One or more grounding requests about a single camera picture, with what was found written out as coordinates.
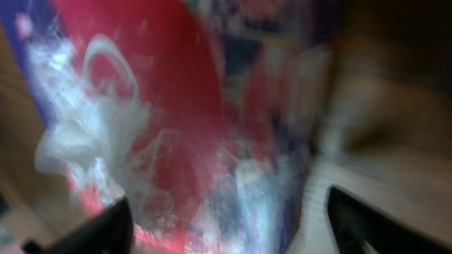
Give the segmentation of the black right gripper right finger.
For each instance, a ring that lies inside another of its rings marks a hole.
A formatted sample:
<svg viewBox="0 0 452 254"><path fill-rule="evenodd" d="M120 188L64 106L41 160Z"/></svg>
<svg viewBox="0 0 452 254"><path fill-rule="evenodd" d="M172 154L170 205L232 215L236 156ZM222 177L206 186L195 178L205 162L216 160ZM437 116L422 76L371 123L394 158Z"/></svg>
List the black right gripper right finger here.
<svg viewBox="0 0 452 254"><path fill-rule="evenodd" d="M336 186L328 189L326 209L339 253L451 254L451 246L402 225Z"/></svg>

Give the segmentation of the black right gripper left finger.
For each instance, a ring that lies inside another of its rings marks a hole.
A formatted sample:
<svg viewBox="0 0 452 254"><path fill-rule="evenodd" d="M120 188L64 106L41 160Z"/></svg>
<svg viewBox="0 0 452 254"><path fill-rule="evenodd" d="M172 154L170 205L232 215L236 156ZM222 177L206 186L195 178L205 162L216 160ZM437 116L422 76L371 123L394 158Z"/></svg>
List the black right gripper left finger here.
<svg viewBox="0 0 452 254"><path fill-rule="evenodd" d="M28 241L21 250L26 254L130 254L133 228L129 201L123 198L52 245Z"/></svg>

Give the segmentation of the purple red snack packet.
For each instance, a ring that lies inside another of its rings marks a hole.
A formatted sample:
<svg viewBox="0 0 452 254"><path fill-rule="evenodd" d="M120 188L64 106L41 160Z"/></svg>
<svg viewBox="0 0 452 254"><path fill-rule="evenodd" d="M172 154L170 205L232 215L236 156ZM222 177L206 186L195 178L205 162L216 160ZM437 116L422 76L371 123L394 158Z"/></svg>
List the purple red snack packet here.
<svg viewBox="0 0 452 254"><path fill-rule="evenodd" d="M284 253L301 212L336 1L2 1L36 170L136 243Z"/></svg>

